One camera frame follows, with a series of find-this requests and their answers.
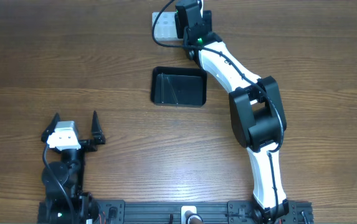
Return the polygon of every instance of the black cable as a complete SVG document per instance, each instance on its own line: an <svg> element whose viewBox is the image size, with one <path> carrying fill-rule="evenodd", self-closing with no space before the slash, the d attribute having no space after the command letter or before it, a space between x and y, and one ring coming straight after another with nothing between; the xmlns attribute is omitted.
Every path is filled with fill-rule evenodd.
<svg viewBox="0 0 357 224"><path fill-rule="evenodd" d="M48 149L49 149L49 145L46 144L45 148L44 148L44 152L42 153L42 161L44 162L44 165L45 165L45 168L48 171L48 174L51 176L52 180L58 185L60 191L62 192L62 194L66 198L67 204L69 205L69 208L70 208L70 214L72 216L72 224L75 224L75 222L74 222L74 220L75 220L75 212L74 212L74 207L73 207L72 200L67 195L67 193L66 193L65 189L63 188L62 184L60 184L60 182L58 181L58 178L55 176L54 172L52 171L51 167L49 167L49 164L47 162L47 151L48 151Z"/></svg>
<svg viewBox="0 0 357 224"><path fill-rule="evenodd" d="M272 106L272 109L274 110L275 114L278 117L278 121L279 121L279 131L280 131L280 137L279 137L279 141L278 141L278 146L274 149L274 150L269 150L267 152L267 154L270 157L270 166L271 166L271 174L272 174L272 185L274 188L274 192L275 192L275 203L276 203L276 212L274 214L274 219L276 218L277 214L278 214L278 193L277 193L277 187L276 187L276 183L275 183L275 174L274 174L274 166L272 164L272 155L271 153L277 152L283 144L283 138L284 138L284 129L283 129L283 123L282 123L282 119L278 113L277 107L274 105L274 103L272 102L271 98L268 96L267 92L265 92L260 86L258 86L256 83L252 82L251 80L249 80L245 74L243 74L239 68L234 64L234 62L226 55L224 55L222 52L218 52L216 50L207 48L207 47L203 47L203 46L194 46L194 45L169 45L169 44L162 44L161 42L158 42L155 38L155 27L156 24L158 22L158 19L160 17L160 15L164 12L164 10L166 10L166 8L173 3L174 0L170 0L169 3L167 3L159 12L158 16L156 16L155 19L155 23L152 25L152 39L155 43L157 43L158 45L162 46L162 47L172 47L172 48L182 48L182 49L188 49L188 50L207 50L210 52L213 52L215 54L218 54L220 57L223 57L226 59L226 62L228 62L229 65L232 65L235 70L239 73L239 75L242 77L243 80L247 81L248 83L250 83L253 87L255 87L263 96L264 98L269 102L269 105Z"/></svg>

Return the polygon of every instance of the wood grain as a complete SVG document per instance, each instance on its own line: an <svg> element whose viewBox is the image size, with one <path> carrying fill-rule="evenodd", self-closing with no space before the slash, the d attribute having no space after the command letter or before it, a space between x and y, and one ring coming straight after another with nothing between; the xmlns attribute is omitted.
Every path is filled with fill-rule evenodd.
<svg viewBox="0 0 357 224"><path fill-rule="evenodd" d="M146 201L250 199L252 171L209 77L202 108L155 106L156 66L196 67L155 45L161 0L0 0L0 222L34 223L43 201L40 134L59 112L107 145L87 155L85 190ZM317 223L357 223L357 1L207 0L235 57L280 85L288 198ZM50 161L58 155L49 153Z"/></svg>

